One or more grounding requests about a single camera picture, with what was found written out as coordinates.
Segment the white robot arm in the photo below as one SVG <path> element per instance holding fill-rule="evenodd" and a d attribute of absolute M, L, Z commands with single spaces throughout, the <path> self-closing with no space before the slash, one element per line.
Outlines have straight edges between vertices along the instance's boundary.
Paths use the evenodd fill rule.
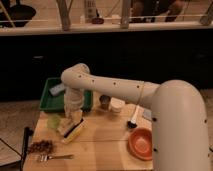
<path fill-rule="evenodd" d="M 67 90 L 93 90 L 149 109 L 153 171 L 211 171 L 206 107 L 190 83 L 94 76 L 83 63 L 65 69 L 61 81 Z"/>

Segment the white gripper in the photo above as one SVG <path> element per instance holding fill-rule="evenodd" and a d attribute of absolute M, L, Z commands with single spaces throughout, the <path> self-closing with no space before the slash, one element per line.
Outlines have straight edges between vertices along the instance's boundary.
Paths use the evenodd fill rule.
<path fill-rule="evenodd" d="M 73 124 L 78 124 L 82 119 L 82 111 L 81 110 L 76 110 L 76 111 L 66 110 L 65 116 L 68 119 L 70 119 Z"/>

